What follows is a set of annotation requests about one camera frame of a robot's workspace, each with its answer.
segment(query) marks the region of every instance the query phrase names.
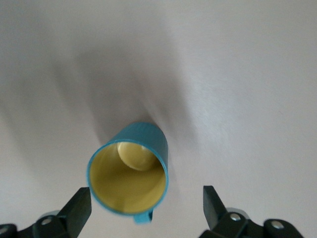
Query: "cup handle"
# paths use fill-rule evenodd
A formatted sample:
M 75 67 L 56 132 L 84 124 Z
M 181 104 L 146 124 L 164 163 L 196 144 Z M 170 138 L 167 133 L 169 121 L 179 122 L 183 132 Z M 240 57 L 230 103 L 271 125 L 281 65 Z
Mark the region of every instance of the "cup handle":
M 133 219 L 136 224 L 146 224 L 152 221 L 153 211 L 147 211 L 138 215 L 134 215 Z

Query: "cup rim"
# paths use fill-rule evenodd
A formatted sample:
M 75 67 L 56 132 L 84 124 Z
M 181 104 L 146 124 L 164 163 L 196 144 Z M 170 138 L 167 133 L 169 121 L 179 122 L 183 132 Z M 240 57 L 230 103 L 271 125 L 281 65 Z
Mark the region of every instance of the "cup rim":
M 104 149 L 105 147 L 109 146 L 109 145 L 112 145 L 112 144 L 116 144 L 116 143 L 120 143 L 120 142 L 131 142 L 131 143 L 136 143 L 136 144 L 139 144 L 139 145 L 142 145 L 144 147 L 146 147 L 148 150 L 150 150 L 156 157 L 157 159 L 159 160 L 159 162 L 161 163 L 163 169 L 164 169 L 164 173 L 165 173 L 165 189 L 164 189 L 164 192 L 162 194 L 162 196 L 160 197 L 160 199 L 157 201 L 156 204 L 154 204 L 152 207 L 150 207 L 149 209 L 147 210 L 144 210 L 142 212 L 137 212 L 137 213 L 125 213 L 125 212 L 120 212 L 120 211 L 117 211 L 109 206 L 107 206 L 105 203 L 103 203 L 95 194 L 94 190 L 93 190 L 93 187 L 91 185 L 91 181 L 90 181 L 90 167 L 91 167 L 91 164 L 94 160 L 94 158 L 96 157 L 96 155 L 102 150 Z M 100 147 L 93 155 L 92 157 L 90 158 L 89 160 L 89 163 L 88 163 L 88 166 L 87 166 L 87 172 L 86 172 L 86 178 L 87 178 L 87 183 L 88 183 L 88 186 L 90 188 L 90 192 L 91 194 L 93 195 L 93 197 L 96 199 L 96 201 L 104 208 L 106 208 L 107 210 L 113 212 L 113 213 L 116 213 L 116 214 L 119 214 L 119 215 L 123 215 L 123 216 L 135 216 L 135 215 L 139 215 L 139 214 L 143 214 L 143 213 L 150 213 L 152 212 L 155 208 L 157 208 L 160 203 L 163 201 L 163 199 L 165 198 L 166 196 L 166 193 L 167 193 L 167 188 L 168 188 L 168 183 L 169 183 L 169 178 L 168 178 L 168 172 L 167 172 L 167 167 L 166 167 L 166 164 L 164 163 L 164 160 L 162 158 L 162 156 L 155 150 L 153 149 L 151 146 L 149 146 L 148 144 L 142 142 L 142 141 L 139 141 L 139 140 L 134 140 L 134 139 L 115 139 L 115 140 L 111 140 L 109 141 L 107 144 L 103 145 L 102 147 Z

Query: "white surface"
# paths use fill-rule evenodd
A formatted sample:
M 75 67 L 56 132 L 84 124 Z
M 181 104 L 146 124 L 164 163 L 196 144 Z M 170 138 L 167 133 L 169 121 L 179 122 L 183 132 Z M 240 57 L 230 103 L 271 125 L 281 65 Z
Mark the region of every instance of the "white surface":
M 60 209 L 91 155 L 153 120 L 170 188 L 150 225 L 103 210 L 80 237 L 198 237 L 203 185 L 257 223 L 317 233 L 317 1 L 2 1 L 0 224 Z

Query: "screw head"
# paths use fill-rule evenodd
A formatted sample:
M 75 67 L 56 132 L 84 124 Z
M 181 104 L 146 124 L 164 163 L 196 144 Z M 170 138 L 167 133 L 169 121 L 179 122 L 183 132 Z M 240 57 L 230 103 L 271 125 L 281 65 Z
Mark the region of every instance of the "screw head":
M 44 220 L 42 220 L 41 224 L 44 226 L 52 221 L 52 217 L 47 217 Z
M 2 227 L 0 229 L 0 235 L 6 233 L 7 231 L 8 231 L 8 227 Z
M 271 224 L 276 229 L 283 229 L 284 228 L 283 224 L 280 223 L 279 221 L 272 221 Z
M 238 221 L 241 220 L 241 217 L 240 217 L 238 214 L 236 214 L 236 213 L 232 213 L 232 214 L 230 215 L 230 218 L 231 218 L 233 221 L 235 221 L 235 222 L 238 222 Z

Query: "teal cup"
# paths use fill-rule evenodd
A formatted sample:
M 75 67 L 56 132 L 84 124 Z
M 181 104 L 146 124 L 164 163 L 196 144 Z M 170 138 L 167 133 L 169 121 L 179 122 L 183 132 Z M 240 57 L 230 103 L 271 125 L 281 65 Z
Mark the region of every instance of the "teal cup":
M 87 181 L 107 210 L 149 223 L 168 188 L 168 146 L 156 125 L 136 122 L 120 131 L 91 157 Z

